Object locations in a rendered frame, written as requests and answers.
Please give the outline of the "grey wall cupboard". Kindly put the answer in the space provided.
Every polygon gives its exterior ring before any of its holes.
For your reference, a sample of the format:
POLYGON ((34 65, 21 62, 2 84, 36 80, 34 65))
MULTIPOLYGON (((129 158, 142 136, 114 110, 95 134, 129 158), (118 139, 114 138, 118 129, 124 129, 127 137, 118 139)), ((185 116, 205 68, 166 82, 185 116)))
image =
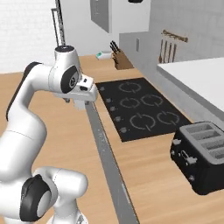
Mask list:
POLYGON ((91 20, 111 33, 111 0, 90 0, 91 20))

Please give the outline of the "black four-slot toaster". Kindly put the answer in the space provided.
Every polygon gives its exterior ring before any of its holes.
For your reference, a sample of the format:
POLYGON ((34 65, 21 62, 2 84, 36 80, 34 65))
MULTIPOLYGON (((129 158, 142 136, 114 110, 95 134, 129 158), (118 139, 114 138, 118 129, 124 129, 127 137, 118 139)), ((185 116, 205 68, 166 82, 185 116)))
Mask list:
POLYGON ((197 194, 224 189, 224 131, 214 123, 179 127, 170 155, 197 194))

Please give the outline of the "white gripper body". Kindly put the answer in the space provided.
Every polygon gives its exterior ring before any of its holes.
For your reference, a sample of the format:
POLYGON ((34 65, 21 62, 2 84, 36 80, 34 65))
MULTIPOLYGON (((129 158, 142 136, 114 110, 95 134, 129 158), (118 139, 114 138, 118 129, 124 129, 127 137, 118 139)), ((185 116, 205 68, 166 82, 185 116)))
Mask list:
POLYGON ((54 93, 54 95, 59 98, 74 99, 75 101, 95 102, 98 96, 98 90, 96 85, 93 85, 89 91, 72 90, 67 94, 54 93))

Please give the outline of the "grey base cupboard fronts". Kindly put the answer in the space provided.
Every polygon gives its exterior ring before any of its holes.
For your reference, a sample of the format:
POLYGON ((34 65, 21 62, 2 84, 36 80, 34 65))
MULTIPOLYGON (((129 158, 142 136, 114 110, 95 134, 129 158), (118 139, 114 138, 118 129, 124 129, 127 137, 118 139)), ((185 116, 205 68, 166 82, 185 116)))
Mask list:
POLYGON ((86 110, 119 224, 140 224, 95 104, 86 110))

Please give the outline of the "black hob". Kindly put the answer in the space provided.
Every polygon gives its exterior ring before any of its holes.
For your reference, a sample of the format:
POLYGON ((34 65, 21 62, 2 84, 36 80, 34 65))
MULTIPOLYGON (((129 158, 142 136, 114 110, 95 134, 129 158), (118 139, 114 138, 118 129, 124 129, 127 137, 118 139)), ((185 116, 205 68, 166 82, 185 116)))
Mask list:
POLYGON ((170 134, 191 123, 145 78, 100 82, 96 86, 122 142, 170 134))

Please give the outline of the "white and teal kitchen scale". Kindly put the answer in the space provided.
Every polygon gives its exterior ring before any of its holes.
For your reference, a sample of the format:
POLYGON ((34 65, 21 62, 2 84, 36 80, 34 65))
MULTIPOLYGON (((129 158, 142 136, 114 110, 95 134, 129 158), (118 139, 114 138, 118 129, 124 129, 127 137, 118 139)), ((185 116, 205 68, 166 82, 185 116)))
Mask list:
POLYGON ((112 52, 111 51, 100 51, 96 54, 96 58, 98 60, 109 60, 112 58, 112 52))

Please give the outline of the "white extractor hood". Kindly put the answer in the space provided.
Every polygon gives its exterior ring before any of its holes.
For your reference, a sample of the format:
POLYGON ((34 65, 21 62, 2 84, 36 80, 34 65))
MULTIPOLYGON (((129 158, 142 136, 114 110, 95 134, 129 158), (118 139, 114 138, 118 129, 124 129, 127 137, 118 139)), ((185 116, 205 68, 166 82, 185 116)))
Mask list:
POLYGON ((158 64, 157 70, 224 122, 224 58, 158 64))

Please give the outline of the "grey tall frame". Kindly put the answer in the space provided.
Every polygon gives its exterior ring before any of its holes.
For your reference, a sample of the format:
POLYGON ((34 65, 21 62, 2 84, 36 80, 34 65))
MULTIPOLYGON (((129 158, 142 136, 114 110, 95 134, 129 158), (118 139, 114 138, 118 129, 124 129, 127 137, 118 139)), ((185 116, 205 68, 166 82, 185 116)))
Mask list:
POLYGON ((56 43, 57 46, 64 46, 66 41, 60 0, 54 0, 54 2, 55 7, 51 8, 51 13, 56 43))

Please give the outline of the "brown wooden wall rail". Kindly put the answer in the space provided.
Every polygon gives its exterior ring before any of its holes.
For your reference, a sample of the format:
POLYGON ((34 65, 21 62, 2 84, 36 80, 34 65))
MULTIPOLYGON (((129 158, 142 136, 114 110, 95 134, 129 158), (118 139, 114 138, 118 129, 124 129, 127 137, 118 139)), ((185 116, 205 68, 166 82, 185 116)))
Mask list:
POLYGON ((185 43, 188 43, 188 37, 182 37, 182 36, 179 36, 179 35, 177 35, 177 34, 171 33, 171 32, 169 32, 169 31, 167 31, 167 30, 162 30, 162 33, 161 33, 161 34, 163 34, 163 35, 165 35, 165 36, 168 36, 168 37, 170 37, 170 38, 178 39, 178 40, 180 40, 180 41, 183 41, 183 42, 185 42, 185 43))

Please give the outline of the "brown wooden knife block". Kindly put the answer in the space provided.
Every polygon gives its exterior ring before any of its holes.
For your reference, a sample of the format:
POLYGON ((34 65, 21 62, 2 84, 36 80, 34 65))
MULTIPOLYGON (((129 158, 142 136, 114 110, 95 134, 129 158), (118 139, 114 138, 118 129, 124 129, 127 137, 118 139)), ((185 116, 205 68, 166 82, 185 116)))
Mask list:
POLYGON ((123 51, 120 52, 114 52, 113 53, 113 60, 115 62, 115 68, 117 70, 123 70, 123 69, 132 69, 133 65, 129 61, 129 59, 126 57, 123 51))

